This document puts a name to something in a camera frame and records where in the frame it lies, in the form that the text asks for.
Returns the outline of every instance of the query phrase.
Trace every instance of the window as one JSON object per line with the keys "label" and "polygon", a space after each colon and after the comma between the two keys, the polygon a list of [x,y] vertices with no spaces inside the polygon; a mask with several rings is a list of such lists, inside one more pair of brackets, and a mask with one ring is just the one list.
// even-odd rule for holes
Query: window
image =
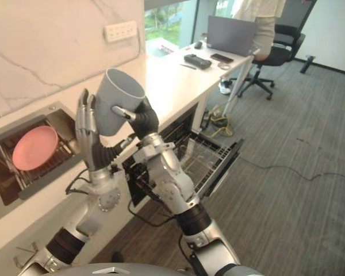
{"label": "window", "polygon": [[197,0],[147,10],[144,14],[147,53],[165,56],[191,43]]}
{"label": "window", "polygon": [[216,5],[215,16],[231,17],[234,0],[218,0]]}

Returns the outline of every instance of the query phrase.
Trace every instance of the gray laptop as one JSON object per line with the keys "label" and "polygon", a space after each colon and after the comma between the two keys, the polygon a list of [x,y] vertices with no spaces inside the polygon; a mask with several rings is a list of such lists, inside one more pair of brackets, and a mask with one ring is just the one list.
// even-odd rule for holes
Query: gray laptop
{"label": "gray laptop", "polygon": [[210,16],[208,18],[207,47],[248,56],[256,50],[256,47],[253,46],[256,29],[254,22]]}

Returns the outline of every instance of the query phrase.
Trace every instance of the wooden floor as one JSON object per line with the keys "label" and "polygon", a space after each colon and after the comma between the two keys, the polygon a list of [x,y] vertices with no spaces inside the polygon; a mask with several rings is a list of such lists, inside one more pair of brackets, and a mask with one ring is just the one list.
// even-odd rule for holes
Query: wooden floor
{"label": "wooden floor", "polygon": [[[244,138],[241,156],[261,166],[290,166],[307,178],[345,175],[345,75],[314,66],[303,75],[301,66],[264,68],[264,78],[277,80],[272,101],[250,88],[230,114],[234,136],[217,139]],[[208,106],[226,100],[215,91]],[[205,206],[246,266],[265,275],[345,275],[343,177],[307,181],[285,168],[263,170],[239,159]],[[153,202],[141,214],[164,219]],[[121,251],[126,262],[184,267],[180,233],[175,222],[153,228],[134,218],[93,262],[109,262]]]}

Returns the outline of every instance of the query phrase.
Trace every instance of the gray cup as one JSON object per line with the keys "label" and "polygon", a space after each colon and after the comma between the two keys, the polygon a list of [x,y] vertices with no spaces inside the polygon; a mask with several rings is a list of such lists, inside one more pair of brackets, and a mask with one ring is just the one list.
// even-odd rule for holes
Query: gray cup
{"label": "gray cup", "polygon": [[107,69],[96,93],[95,118],[99,134],[113,136],[125,122],[111,111],[114,105],[135,111],[144,97],[144,89],[135,79],[118,69]]}

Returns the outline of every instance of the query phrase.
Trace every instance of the silver metal arm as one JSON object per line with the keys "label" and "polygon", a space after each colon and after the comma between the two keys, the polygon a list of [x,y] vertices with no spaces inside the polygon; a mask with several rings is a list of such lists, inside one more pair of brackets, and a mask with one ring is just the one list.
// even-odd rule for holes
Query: silver metal arm
{"label": "silver metal arm", "polygon": [[200,204],[191,179],[175,156],[175,145],[165,143],[157,133],[146,136],[142,144],[134,159],[147,165],[149,177],[156,184],[152,191],[175,214],[183,238],[193,250],[190,260],[196,273],[216,275],[223,267],[240,265],[218,225]]}
{"label": "silver metal arm", "polygon": [[102,227],[106,213],[119,202],[120,185],[126,185],[124,171],[111,172],[111,161],[132,141],[129,136],[114,148],[105,148],[94,118],[95,97],[82,93],[76,113],[77,141],[89,171],[90,183],[83,187],[87,197],[76,208],[63,228],[38,250],[21,269],[19,275],[36,276],[71,265],[84,244]]}

